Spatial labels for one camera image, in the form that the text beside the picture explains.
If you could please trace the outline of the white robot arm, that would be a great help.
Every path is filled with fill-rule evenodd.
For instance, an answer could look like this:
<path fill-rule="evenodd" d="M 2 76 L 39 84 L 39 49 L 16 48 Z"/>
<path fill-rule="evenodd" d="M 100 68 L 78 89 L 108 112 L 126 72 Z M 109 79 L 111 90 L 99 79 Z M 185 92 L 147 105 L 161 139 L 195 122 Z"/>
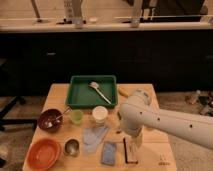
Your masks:
<path fill-rule="evenodd" d="M 142 89 L 120 105 L 119 114 L 121 129 L 132 137 L 148 126 L 213 150 L 213 117 L 153 108 L 151 97 Z"/>

